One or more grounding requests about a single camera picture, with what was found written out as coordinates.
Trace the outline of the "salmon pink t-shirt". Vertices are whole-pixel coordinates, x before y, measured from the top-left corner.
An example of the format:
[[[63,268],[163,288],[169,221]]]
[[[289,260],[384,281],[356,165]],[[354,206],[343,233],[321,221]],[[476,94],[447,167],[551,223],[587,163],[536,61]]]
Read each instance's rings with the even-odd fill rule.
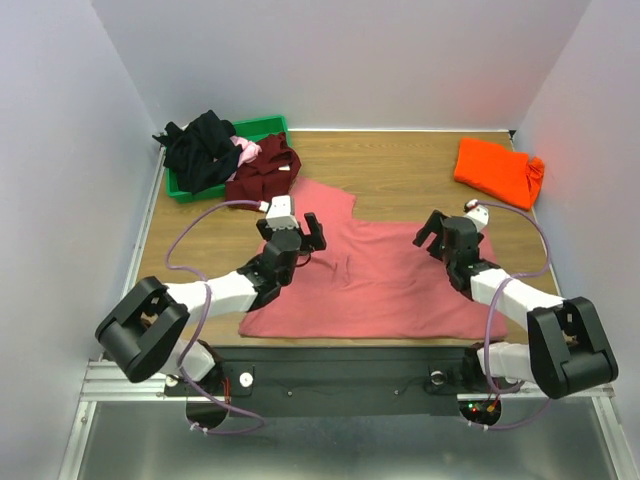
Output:
[[[297,269],[273,302],[245,316],[239,333],[259,338],[481,339],[506,321],[457,292],[441,262],[413,243],[420,224],[356,219],[354,195],[307,178],[295,212],[316,215],[327,247]]]

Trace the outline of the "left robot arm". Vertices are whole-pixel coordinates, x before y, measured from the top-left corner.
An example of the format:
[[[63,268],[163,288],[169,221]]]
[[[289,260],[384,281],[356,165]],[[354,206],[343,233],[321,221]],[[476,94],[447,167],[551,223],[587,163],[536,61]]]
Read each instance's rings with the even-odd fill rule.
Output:
[[[247,313],[273,302],[292,283],[298,258],[326,248],[316,215],[304,215],[305,233],[293,217],[257,222],[266,243],[242,267],[221,277],[192,283],[163,283],[145,277],[98,325],[95,338],[132,383],[157,373],[187,377],[199,393],[215,392],[223,371],[211,350],[181,338],[191,321]]]

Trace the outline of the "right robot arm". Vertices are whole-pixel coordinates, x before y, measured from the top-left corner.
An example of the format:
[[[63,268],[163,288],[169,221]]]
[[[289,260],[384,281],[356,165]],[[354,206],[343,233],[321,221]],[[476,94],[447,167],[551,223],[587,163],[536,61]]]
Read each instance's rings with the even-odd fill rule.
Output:
[[[462,216],[435,210],[417,232],[414,245],[441,261],[450,285],[469,300],[486,305],[527,331],[526,344],[485,337],[460,366],[463,384],[508,392],[534,383],[550,399],[589,390],[617,379],[619,366],[595,305],[584,297],[565,299],[528,284],[525,274],[509,274],[482,257],[488,206],[470,202]]]

